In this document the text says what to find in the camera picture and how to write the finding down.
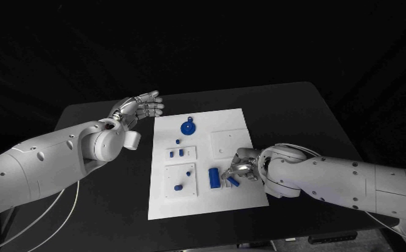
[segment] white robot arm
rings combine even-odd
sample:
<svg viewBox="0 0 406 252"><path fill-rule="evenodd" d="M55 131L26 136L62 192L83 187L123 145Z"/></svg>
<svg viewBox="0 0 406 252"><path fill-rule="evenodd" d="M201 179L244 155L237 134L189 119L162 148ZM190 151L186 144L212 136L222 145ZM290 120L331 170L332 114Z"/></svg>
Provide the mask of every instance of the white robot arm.
<svg viewBox="0 0 406 252"><path fill-rule="evenodd" d="M240 148L229 169L221 175L238 174L255 181L277 198L297 197L303 190L320 201L406 219L404 169L313 154L307 158L287 144L257 150Z"/></svg>
<svg viewBox="0 0 406 252"><path fill-rule="evenodd" d="M0 212L53 195L108 161L137 149L138 119L159 117L157 91L124 98L108 118L34 137L0 154Z"/></svg>

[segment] blue block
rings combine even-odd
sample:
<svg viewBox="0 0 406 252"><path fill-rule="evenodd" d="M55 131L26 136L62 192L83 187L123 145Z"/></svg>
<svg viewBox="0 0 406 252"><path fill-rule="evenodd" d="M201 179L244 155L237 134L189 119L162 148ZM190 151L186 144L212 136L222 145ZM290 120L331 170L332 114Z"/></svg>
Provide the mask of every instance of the blue block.
<svg viewBox="0 0 406 252"><path fill-rule="evenodd" d="M209 188L216 189L221 187L219 184L219 175L218 175L218 168L209 169Z"/></svg>
<svg viewBox="0 0 406 252"><path fill-rule="evenodd" d="M234 186L240 186L240 183L232 179L232 177L228 177L227 180Z"/></svg>

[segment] small blue piece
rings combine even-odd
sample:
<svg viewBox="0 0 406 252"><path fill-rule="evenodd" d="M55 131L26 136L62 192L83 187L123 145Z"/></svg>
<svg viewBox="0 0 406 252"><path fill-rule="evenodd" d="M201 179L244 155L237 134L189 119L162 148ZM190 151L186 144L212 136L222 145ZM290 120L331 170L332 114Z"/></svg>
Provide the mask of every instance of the small blue piece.
<svg viewBox="0 0 406 252"><path fill-rule="evenodd" d="M227 180L234 186L240 186L240 183L232 179L232 177L228 177Z"/></svg>
<svg viewBox="0 0 406 252"><path fill-rule="evenodd" d="M209 169L209 188L216 189L221 187L219 184L219 175L218 175L218 168Z"/></svg>
<svg viewBox="0 0 406 252"><path fill-rule="evenodd" d="M190 135L196 131L196 125L192 122L192 118L188 117L188 121L180 126L180 132L183 135Z"/></svg>

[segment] white paper sheet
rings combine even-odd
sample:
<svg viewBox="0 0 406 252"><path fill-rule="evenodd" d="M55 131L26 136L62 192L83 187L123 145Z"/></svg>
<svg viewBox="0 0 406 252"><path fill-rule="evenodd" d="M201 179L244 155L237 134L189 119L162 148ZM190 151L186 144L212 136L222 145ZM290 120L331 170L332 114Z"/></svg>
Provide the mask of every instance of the white paper sheet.
<svg viewBox="0 0 406 252"><path fill-rule="evenodd" d="M183 135L180 125L192 117L196 131L192 135ZM150 202L147 219L162 219L192 214L237 210L268 205L261 182L250 182L247 179L234 175L240 186L227 188L222 184L221 189L209 188L209 168L219 168L219 173L229 167L231 159L214 159L214 148L211 143L211 133L247 129L241 109L211 111L172 115L154 118L154 141L151 151L151 175L150 175ZM238 147L251 148L250 137L238 142ZM227 146L235 147L231 143L218 144L224 151L231 153ZM164 167L186 164L189 161L167 160L167 149L196 147L195 177L196 177L196 197L182 199L164 198Z"/></svg>

